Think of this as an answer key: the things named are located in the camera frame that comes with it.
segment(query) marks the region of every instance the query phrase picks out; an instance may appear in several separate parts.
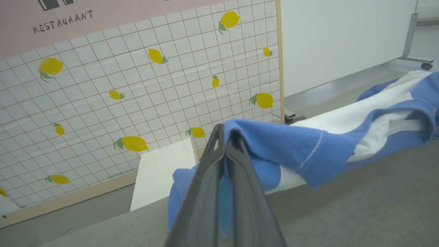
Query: lemon print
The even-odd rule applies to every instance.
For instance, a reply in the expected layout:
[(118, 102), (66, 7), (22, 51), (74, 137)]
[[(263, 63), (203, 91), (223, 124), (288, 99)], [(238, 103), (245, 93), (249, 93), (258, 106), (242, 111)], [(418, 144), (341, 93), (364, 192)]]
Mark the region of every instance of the lemon print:
[(61, 72), (62, 66), (64, 65), (63, 61), (59, 61), (56, 58), (46, 58), (40, 63), (40, 69), (38, 72), (40, 73), (40, 79), (46, 81), (45, 79), (51, 79), (49, 75), (56, 75)]
[(241, 18), (234, 11), (226, 12), (219, 21), (218, 31), (223, 34), (221, 31), (227, 31), (227, 28), (231, 28), (238, 24), (239, 18)]
[(53, 125), (55, 127), (55, 132), (58, 135), (64, 135), (64, 128), (59, 123), (54, 123)]
[(251, 97), (248, 101), (248, 104), (250, 103), (253, 105), (258, 103), (258, 106), (262, 109), (271, 108), (273, 107), (273, 97), (268, 93), (255, 94), (255, 96)]
[(5, 191), (4, 189), (2, 189), (1, 187), (0, 187), (0, 195), (4, 195), (5, 197), (8, 196), (8, 194), (6, 193), (6, 191)]
[(144, 139), (138, 136), (125, 136), (124, 138), (119, 138), (119, 140), (113, 143), (114, 149), (116, 149), (116, 145), (123, 149), (125, 146), (126, 149), (141, 152), (143, 150), (148, 150), (149, 148), (146, 146), (146, 142)]
[(268, 49), (267, 47), (264, 48), (264, 56), (269, 57), (273, 55), (273, 52), (270, 51), (270, 49)]
[(165, 64), (169, 60), (169, 58), (166, 58), (164, 55), (162, 57), (162, 54), (160, 54), (160, 52), (156, 49), (148, 49), (148, 57), (151, 59), (151, 61), (158, 64)]
[(125, 98), (125, 94), (118, 93), (114, 90), (108, 91), (108, 95), (113, 99), (123, 99)]
[(196, 138), (204, 137), (204, 130), (199, 127), (190, 128), (186, 131), (186, 135), (193, 135)]
[(51, 183), (55, 182), (57, 184), (62, 184), (62, 185), (70, 183), (70, 180), (66, 176), (63, 176), (63, 175), (48, 176), (45, 180), (46, 180), (46, 182), (47, 181), (49, 181)]
[(216, 75), (213, 75), (212, 79), (212, 87), (216, 88), (220, 84), (220, 79)]

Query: metal leg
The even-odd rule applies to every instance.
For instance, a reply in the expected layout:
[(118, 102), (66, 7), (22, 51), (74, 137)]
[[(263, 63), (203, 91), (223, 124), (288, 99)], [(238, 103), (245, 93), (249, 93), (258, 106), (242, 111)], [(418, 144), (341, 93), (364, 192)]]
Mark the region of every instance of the metal leg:
[(406, 45), (404, 46), (404, 53), (403, 56), (400, 57), (401, 60), (407, 60), (407, 61), (413, 61), (413, 62), (421, 62), (421, 68), (425, 69), (425, 70), (430, 70), (433, 66), (433, 59), (428, 59), (428, 58), (413, 58), (409, 56), (410, 53), (410, 48), (412, 45), (412, 41), (413, 41), (413, 35), (414, 35), (414, 30), (416, 28), (416, 23), (417, 23), (417, 15), (418, 13), (414, 13), (412, 14), (411, 20), (410, 20), (410, 27), (409, 27), (409, 31), (407, 34), (407, 40), (406, 40)]

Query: pink sign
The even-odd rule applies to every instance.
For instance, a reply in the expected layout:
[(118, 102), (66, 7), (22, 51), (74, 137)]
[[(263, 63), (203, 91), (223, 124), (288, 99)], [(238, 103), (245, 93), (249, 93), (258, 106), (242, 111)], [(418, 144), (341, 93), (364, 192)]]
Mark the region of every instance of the pink sign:
[(0, 59), (85, 34), (224, 0), (8, 0)]

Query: towel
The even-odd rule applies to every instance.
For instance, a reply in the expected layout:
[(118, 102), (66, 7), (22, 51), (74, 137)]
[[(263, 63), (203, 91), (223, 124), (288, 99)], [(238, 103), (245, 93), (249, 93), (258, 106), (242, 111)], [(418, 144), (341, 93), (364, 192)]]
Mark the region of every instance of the towel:
[[(419, 70), (365, 91), (353, 104), (291, 126), (228, 120), (224, 138), (226, 143), (232, 130), (240, 131), (265, 192), (301, 182), (317, 188), (345, 171), (437, 136), (438, 108), (439, 73)], [(173, 174), (169, 228), (195, 169), (177, 169)], [(219, 229), (223, 236), (232, 224), (232, 185), (225, 173), (219, 182)]]

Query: grid pattern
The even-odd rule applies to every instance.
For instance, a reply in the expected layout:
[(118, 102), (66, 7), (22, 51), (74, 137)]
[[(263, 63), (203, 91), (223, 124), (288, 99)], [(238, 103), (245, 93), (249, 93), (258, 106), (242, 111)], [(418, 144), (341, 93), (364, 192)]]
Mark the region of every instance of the grid pattern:
[[(226, 11), (239, 23), (221, 35)], [(0, 187), (22, 207), (52, 200), (137, 169), (144, 152), (189, 138), (203, 147), (217, 123), (280, 118), (277, 17), (274, 0), (233, 0), (121, 25), (0, 61)], [(263, 55), (263, 48), (273, 55)], [(150, 61), (148, 49), (169, 58)], [(40, 80), (44, 58), (65, 63)], [(212, 87), (212, 75), (219, 78)], [(123, 93), (115, 100), (108, 91)], [(273, 108), (249, 105), (270, 93)], [(59, 136), (52, 123), (65, 133)], [(143, 152), (115, 150), (140, 136)], [(62, 174), (71, 181), (45, 182)]]

